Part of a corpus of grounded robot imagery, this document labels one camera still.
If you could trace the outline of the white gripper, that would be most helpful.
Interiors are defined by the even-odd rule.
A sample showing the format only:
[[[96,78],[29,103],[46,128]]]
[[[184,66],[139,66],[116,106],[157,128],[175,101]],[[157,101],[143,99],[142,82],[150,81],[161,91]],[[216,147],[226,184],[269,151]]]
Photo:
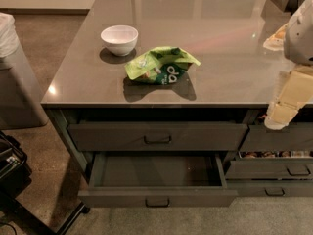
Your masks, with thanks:
[[[281,130],[313,98],[313,68],[295,65],[291,71],[280,72],[276,102],[269,105],[264,120],[268,129]]]

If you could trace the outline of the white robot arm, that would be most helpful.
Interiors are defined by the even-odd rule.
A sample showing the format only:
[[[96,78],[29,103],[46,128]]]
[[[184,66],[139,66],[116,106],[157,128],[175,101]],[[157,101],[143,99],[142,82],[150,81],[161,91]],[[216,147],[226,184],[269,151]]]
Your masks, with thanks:
[[[304,0],[290,20],[263,46],[281,43],[285,57],[294,62],[291,71],[280,71],[264,124],[281,130],[313,98],[313,0]]]

